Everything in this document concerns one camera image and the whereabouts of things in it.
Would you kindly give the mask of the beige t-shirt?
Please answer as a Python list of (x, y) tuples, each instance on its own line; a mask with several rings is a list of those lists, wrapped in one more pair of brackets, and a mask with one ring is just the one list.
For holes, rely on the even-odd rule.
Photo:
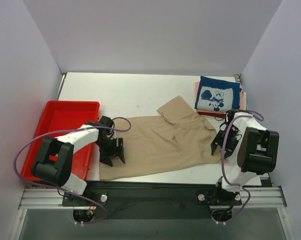
[(123, 138), (125, 162), (114, 158), (112, 166), (100, 163), (102, 181), (159, 174), (206, 164), (217, 164), (222, 153), (212, 153), (217, 135), (213, 125), (177, 96), (157, 109), (156, 116), (116, 119)]

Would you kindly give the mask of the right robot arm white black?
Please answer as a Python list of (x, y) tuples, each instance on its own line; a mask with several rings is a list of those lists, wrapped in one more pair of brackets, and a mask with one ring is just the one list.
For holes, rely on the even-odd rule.
[(212, 191), (217, 204), (239, 201), (240, 190), (251, 179), (274, 171), (280, 135), (261, 125), (265, 118), (253, 110), (231, 109), (210, 144), (211, 154), (221, 149), (222, 176)]

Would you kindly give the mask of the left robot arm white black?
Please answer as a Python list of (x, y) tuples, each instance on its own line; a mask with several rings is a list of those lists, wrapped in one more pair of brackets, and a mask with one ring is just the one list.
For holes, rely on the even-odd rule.
[(72, 173), (74, 154), (89, 144), (99, 147), (99, 162), (109, 167), (112, 159), (125, 163), (124, 140), (116, 138), (116, 118), (102, 116), (99, 121), (89, 121), (80, 128), (58, 137), (44, 137), (31, 168), (31, 174), (67, 192), (80, 206), (91, 202), (92, 194), (86, 190), (87, 182)]

